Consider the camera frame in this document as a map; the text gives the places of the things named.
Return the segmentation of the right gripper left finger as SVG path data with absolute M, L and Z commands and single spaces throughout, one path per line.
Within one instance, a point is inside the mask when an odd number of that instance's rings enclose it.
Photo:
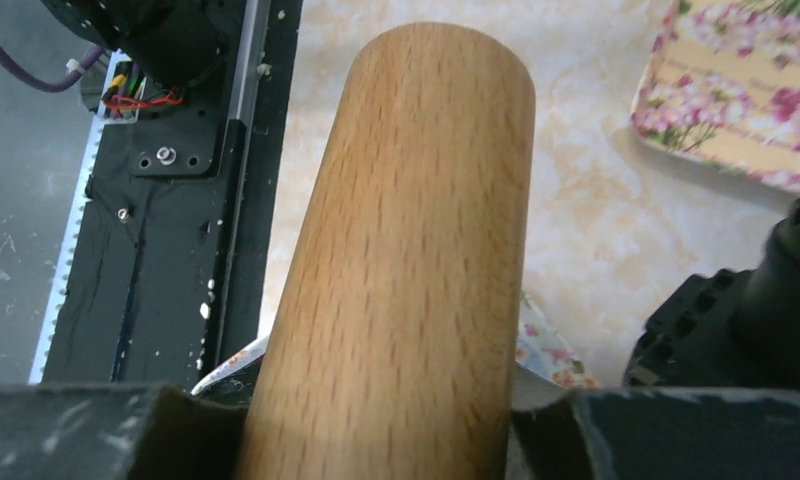
M 0 386 L 0 479 L 229 479 L 245 420 L 165 384 Z

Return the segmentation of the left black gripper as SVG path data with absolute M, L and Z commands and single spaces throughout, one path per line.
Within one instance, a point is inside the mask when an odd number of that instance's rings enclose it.
M 800 391 L 800 197 L 757 268 L 692 275 L 647 319 L 623 383 Z

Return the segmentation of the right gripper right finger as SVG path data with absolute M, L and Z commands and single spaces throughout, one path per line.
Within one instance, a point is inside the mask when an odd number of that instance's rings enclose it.
M 521 479 L 800 479 L 800 393 L 572 390 L 511 418 Z

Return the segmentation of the wooden double-ended rolling pin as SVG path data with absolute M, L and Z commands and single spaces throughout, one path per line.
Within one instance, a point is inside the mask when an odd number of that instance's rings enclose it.
M 479 31 L 357 55 L 292 256 L 238 479 L 500 479 L 535 93 Z

